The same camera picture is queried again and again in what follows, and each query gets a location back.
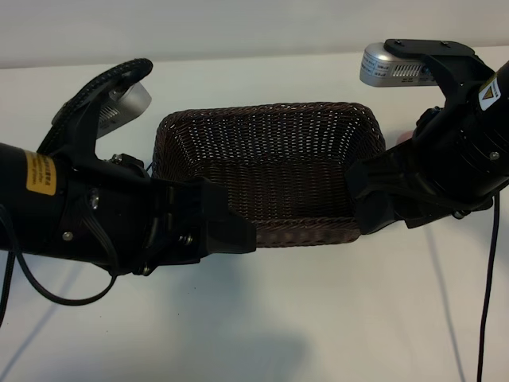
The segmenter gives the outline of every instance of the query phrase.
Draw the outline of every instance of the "vent grille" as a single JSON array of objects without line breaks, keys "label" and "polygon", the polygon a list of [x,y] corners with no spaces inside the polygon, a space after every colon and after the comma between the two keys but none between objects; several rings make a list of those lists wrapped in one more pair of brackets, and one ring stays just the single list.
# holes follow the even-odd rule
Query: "vent grille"
[{"label": "vent grille", "polygon": [[396,65],[392,71],[393,77],[415,77],[422,70],[422,65]]},{"label": "vent grille", "polygon": [[119,115],[119,111],[110,106],[105,106],[99,112],[99,126],[107,122],[109,119]]}]

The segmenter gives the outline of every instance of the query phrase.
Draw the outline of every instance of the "white background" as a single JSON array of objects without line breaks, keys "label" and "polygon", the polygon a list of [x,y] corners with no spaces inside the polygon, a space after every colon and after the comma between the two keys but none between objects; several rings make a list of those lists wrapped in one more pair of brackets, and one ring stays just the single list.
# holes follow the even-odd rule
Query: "white background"
[{"label": "white background", "polygon": [[507,0],[1,0],[0,67],[508,45]]},{"label": "white background", "polygon": [[[493,68],[509,58],[509,47],[476,51]],[[148,162],[157,125],[173,111],[321,100],[371,107],[392,146],[443,97],[363,85],[361,56],[157,62],[143,81],[149,110],[101,138],[97,153]],[[35,150],[61,104],[106,68],[1,70],[0,141]],[[509,376],[507,192],[502,200],[487,382]],[[487,211],[414,230],[393,224],[353,244],[212,255],[121,277],[79,308],[45,301],[16,268],[0,381],[473,381],[491,228]],[[41,283],[68,298],[108,282],[92,265],[27,257]]]}]

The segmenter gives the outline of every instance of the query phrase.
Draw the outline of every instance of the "wicker basket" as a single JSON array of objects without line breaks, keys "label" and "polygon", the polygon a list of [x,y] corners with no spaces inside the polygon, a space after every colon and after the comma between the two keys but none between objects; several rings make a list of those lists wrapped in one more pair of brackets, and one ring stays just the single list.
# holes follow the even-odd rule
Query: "wicker basket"
[{"label": "wicker basket", "polygon": [[344,172],[385,150],[358,103],[280,103],[188,110],[157,131],[153,175],[203,176],[228,188],[258,247],[348,243],[360,235]]}]

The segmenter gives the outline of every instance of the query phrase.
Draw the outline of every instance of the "electric cord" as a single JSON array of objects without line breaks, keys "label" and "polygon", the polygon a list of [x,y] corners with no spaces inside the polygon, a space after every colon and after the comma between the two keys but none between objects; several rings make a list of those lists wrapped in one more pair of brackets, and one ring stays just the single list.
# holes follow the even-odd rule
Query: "electric cord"
[{"label": "electric cord", "polygon": [[[97,220],[94,222],[95,217],[92,215],[91,219],[89,216],[86,216],[87,219],[85,219],[85,224],[90,229],[90,227],[93,227],[93,231],[91,229],[91,232],[94,233],[95,237],[98,238],[99,242],[103,246],[103,248],[107,251],[108,258],[115,261],[113,264],[117,264],[118,258],[116,254],[116,250],[113,247],[113,243],[110,241],[109,237],[107,237],[107,234],[103,230],[102,227],[99,227],[95,224],[99,224]],[[3,225],[4,229],[6,230],[7,236],[9,237],[10,244],[12,246],[12,250],[9,251],[8,257],[7,257],[7,266],[6,266],[6,276],[4,277],[3,281],[3,289],[2,289],[2,297],[0,299],[0,326],[2,325],[3,318],[5,317],[7,302],[9,300],[9,292],[10,292],[10,284],[12,281],[12,273],[14,268],[14,258],[17,259],[19,262],[19,265],[21,267],[21,270],[23,271],[23,274],[29,281],[29,283],[32,285],[32,287],[39,292],[43,297],[47,298],[51,302],[55,302],[56,304],[65,305],[65,306],[83,306],[87,304],[91,304],[93,302],[96,302],[97,300],[101,299],[110,291],[110,289],[115,284],[115,281],[117,279],[116,274],[116,267],[110,272],[111,273],[111,281],[109,285],[104,289],[102,292],[98,293],[95,296],[92,296],[90,298],[83,298],[83,299],[68,299],[68,298],[62,298],[59,296],[54,295],[49,290],[45,289],[33,276],[32,272],[30,271],[28,264],[25,261],[25,258],[23,257],[23,254],[21,253],[21,249],[19,246],[19,242],[17,241],[16,234],[14,232],[14,226],[13,221],[10,217],[10,214],[6,210],[6,208],[3,205],[0,205],[0,224]]]},{"label": "electric cord", "polygon": [[6,273],[3,276],[2,297],[0,298],[0,327],[3,323],[3,318],[6,316],[7,300],[9,298],[10,280],[13,278],[14,262],[16,255],[9,252],[6,263]]},{"label": "electric cord", "polygon": [[488,318],[488,307],[490,305],[490,296],[492,294],[493,265],[495,264],[496,242],[499,236],[500,224],[500,194],[494,196],[495,205],[493,207],[493,230],[492,243],[490,244],[490,254],[488,256],[488,273],[486,275],[486,291],[484,292],[483,313],[480,319],[480,335],[479,335],[479,357],[477,360],[477,382],[483,379],[483,363],[484,363],[484,335],[486,332],[486,321]]}]

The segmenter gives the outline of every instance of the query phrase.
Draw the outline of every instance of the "metal screw head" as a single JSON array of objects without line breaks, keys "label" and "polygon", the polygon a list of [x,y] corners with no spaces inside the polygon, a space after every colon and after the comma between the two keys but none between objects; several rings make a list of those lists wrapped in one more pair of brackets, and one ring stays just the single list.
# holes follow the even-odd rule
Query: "metal screw head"
[{"label": "metal screw head", "polygon": [[152,270],[149,268],[148,264],[145,264],[145,266],[142,269],[142,275],[148,276],[148,275],[150,275],[151,271]]},{"label": "metal screw head", "polygon": [[465,216],[468,216],[470,215],[470,211],[454,211],[453,212],[453,216],[458,219],[458,220],[461,220],[463,219]]},{"label": "metal screw head", "polygon": [[94,211],[99,208],[99,191],[97,189],[91,191],[90,206]]},{"label": "metal screw head", "polygon": [[67,231],[62,234],[62,240],[63,241],[71,241],[74,238],[74,235],[72,232]]},{"label": "metal screw head", "polygon": [[122,155],[121,154],[113,154],[113,157],[111,157],[111,163],[114,163],[115,165],[122,163]]}]

